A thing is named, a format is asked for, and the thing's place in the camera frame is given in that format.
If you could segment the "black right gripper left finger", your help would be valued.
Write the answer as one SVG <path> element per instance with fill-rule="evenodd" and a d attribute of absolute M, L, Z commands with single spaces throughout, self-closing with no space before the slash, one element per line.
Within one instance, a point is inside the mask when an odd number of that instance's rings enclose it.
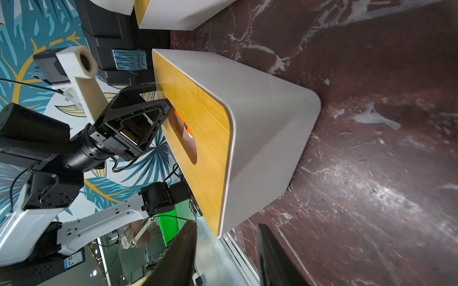
<path fill-rule="evenodd" d="M 192 286 L 198 232 L 188 221 L 143 286 Z"/>

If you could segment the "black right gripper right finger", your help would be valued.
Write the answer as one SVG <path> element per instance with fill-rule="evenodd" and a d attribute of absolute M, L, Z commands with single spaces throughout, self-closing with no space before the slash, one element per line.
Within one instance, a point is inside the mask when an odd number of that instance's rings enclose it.
<path fill-rule="evenodd" d="M 256 249 L 262 286 L 308 286 L 266 224 L 258 224 Z"/>

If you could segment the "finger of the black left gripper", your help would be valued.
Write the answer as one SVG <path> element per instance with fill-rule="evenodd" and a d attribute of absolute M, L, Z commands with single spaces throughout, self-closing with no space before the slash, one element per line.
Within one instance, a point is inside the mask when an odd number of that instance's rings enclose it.
<path fill-rule="evenodd" d="M 94 124 L 94 141 L 109 152 L 145 152 L 171 109 L 167 99 L 115 98 Z"/>

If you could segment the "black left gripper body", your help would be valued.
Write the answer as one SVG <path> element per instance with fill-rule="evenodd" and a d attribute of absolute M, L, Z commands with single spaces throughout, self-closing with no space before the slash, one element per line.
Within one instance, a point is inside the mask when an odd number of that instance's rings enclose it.
<path fill-rule="evenodd" d="M 157 108 L 142 95 L 155 91 L 155 84 L 120 90 L 95 123 L 88 124 L 70 140 L 78 150 L 54 158 L 50 169 L 87 172 L 114 156 L 126 161 L 142 156 L 157 134 Z"/>

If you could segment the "white plastic tissue box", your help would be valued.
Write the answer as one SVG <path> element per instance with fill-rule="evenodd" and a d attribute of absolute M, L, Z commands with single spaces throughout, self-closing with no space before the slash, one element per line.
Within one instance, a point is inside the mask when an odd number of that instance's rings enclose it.
<path fill-rule="evenodd" d="M 234 0 L 151 0 L 140 29 L 193 31 Z"/>

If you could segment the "yellow wooden box lid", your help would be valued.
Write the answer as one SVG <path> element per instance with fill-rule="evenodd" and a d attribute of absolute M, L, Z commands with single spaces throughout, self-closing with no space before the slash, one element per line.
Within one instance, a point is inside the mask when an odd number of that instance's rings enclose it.
<path fill-rule="evenodd" d="M 135 0 L 134 9 L 138 27 L 141 28 L 146 18 L 151 0 Z"/>

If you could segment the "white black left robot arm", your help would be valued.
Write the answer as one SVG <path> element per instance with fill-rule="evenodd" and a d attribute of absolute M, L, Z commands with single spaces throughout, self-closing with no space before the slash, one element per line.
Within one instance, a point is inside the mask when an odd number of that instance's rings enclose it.
<path fill-rule="evenodd" d="M 134 162 L 146 152 L 172 112 L 166 99 L 143 98 L 155 90 L 153 84 L 124 88 L 95 123 L 74 137 L 66 123 L 21 105 L 10 103 L 1 110 L 1 162 L 29 174 L 1 225 L 2 285 L 34 286 L 49 280 L 91 241 L 131 222 L 163 216 L 189 198 L 186 181 L 161 181 L 85 218 L 56 221 L 78 196 L 86 172 L 111 157 Z"/>

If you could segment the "black plastic toolbox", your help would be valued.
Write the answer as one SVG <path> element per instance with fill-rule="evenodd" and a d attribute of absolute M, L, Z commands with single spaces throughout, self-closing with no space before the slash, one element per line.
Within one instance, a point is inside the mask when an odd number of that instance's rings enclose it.
<path fill-rule="evenodd" d="M 144 85 L 155 82 L 152 49 L 169 49 L 170 31 L 139 29 L 135 13 L 123 15 L 76 1 L 76 9 L 89 50 L 99 67 L 99 78 L 112 86 Z M 147 69 L 119 70 L 113 50 L 144 51 Z"/>

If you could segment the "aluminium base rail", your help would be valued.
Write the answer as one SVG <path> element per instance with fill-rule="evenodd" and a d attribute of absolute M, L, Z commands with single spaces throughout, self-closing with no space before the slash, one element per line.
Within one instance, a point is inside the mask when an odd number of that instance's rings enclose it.
<path fill-rule="evenodd" d="M 204 286 L 259 286 L 253 263 L 230 234 L 215 238 L 205 220 L 198 218 L 195 269 Z"/>

